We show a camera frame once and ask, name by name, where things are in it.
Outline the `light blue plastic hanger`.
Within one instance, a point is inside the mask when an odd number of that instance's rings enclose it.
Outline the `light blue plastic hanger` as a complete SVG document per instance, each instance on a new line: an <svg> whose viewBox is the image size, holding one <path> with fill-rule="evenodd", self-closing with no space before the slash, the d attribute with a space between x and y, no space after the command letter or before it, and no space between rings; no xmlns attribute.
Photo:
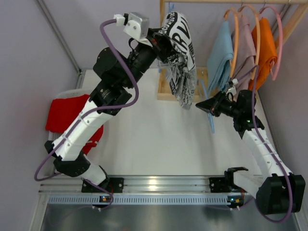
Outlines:
<svg viewBox="0 0 308 231"><path fill-rule="evenodd" d="M168 3L168 13L174 11L174 4L173 3ZM162 69L158 69L158 72L161 74L162 73Z"/></svg>

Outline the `red trousers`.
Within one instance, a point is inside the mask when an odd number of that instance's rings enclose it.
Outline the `red trousers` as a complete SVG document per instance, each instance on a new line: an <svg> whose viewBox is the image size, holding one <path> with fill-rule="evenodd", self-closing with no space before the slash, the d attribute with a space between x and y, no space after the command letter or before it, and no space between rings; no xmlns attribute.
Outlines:
<svg viewBox="0 0 308 231"><path fill-rule="evenodd" d="M45 129L62 134L81 112L88 94L66 99L54 99L51 103Z"/></svg>

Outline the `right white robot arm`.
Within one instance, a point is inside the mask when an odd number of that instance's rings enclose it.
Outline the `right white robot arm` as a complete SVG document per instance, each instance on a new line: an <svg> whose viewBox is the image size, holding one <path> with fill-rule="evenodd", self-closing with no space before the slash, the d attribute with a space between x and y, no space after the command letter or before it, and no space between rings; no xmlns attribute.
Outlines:
<svg viewBox="0 0 308 231"><path fill-rule="evenodd" d="M233 127L251 151L261 171L261 178L245 167L231 167L225 171L225 182L232 190L249 193L264 215L297 213L301 210L306 182L295 175L280 159L271 145L265 127L255 115L255 94L241 90L237 100L218 92L214 97L196 104L198 109L215 117L224 114L233 119Z"/></svg>

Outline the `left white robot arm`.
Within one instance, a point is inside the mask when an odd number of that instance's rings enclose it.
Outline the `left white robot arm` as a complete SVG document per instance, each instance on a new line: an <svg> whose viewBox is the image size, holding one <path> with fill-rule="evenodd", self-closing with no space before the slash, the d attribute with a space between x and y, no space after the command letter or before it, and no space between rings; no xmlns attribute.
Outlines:
<svg viewBox="0 0 308 231"><path fill-rule="evenodd" d="M73 178L81 177L93 192L104 192L110 178L100 165L90 162L83 147L104 123L137 101L137 83L155 59L167 61L168 56L175 54L169 36L160 28L147 29L145 42L138 41L128 57L115 49L104 29L101 33L108 47L99 53L93 67L101 81L62 136L45 142L56 170Z"/></svg>

